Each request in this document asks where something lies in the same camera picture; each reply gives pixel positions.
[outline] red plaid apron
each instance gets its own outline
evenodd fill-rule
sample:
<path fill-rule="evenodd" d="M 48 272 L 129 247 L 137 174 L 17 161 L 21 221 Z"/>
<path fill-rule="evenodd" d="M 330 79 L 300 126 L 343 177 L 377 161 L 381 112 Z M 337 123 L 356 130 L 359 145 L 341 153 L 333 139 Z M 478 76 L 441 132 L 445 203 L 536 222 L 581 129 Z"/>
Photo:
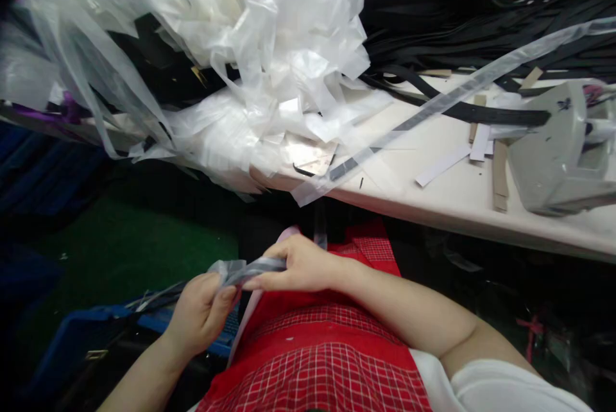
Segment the red plaid apron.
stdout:
<path fill-rule="evenodd" d="M 400 275 L 381 220 L 329 251 Z M 407 346 L 339 293 L 265 293 L 197 411 L 431 411 Z"/>

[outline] fingernail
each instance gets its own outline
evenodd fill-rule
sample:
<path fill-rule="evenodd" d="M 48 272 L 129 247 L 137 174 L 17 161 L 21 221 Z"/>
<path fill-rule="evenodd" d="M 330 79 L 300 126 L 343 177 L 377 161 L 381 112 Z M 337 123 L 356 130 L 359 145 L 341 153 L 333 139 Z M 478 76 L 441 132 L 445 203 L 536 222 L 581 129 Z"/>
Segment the fingernail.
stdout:
<path fill-rule="evenodd" d="M 222 289 L 222 291 L 220 292 L 220 297 L 225 301 L 229 301 L 233 300 L 233 297 L 236 293 L 237 288 L 235 288 L 235 286 L 230 286 Z"/>
<path fill-rule="evenodd" d="M 248 282 L 246 282 L 242 286 L 242 290 L 247 290 L 247 291 L 257 290 L 259 288 L 259 284 L 260 284 L 259 278 L 253 277 L 252 279 L 250 279 Z"/>

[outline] white sleeve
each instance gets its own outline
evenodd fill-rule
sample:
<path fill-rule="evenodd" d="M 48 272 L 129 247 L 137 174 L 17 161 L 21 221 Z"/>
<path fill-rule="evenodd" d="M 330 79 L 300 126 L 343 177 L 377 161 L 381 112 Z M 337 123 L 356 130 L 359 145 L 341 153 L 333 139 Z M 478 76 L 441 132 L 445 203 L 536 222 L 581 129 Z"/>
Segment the white sleeve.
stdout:
<path fill-rule="evenodd" d="M 450 382 L 436 357 L 416 350 L 411 353 L 434 412 L 592 412 L 573 394 L 513 364 L 473 361 Z"/>

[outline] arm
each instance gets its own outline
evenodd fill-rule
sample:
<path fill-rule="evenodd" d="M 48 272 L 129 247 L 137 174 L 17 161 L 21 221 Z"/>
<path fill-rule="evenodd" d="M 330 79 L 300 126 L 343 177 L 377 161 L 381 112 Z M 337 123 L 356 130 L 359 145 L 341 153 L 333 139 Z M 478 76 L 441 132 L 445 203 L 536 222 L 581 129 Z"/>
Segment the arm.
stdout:
<path fill-rule="evenodd" d="M 233 308 L 235 287 L 218 295 L 218 274 L 201 274 L 184 288 L 165 333 L 146 349 L 99 412 L 162 411 L 188 362 L 218 337 Z"/>
<path fill-rule="evenodd" d="M 496 330 L 427 287 L 327 253 L 303 236 L 275 244 L 264 255 L 286 258 L 287 271 L 262 274 L 245 289 L 344 293 L 410 347 L 438 357 L 450 378 L 474 359 L 499 359 L 536 374 Z"/>

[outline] dark floor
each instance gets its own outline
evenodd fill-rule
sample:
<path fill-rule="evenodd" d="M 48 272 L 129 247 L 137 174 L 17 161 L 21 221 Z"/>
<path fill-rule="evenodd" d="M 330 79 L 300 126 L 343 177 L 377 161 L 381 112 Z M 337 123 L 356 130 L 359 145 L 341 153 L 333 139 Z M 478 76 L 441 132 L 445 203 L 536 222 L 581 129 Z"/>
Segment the dark floor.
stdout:
<path fill-rule="evenodd" d="M 166 288 L 237 256 L 236 228 L 246 204 L 234 193 L 158 160 L 118 163 L 110 176 L 76 221 L 28 243 L 64 269 L 20 330 L 29 364 L 69 312 Z"/>

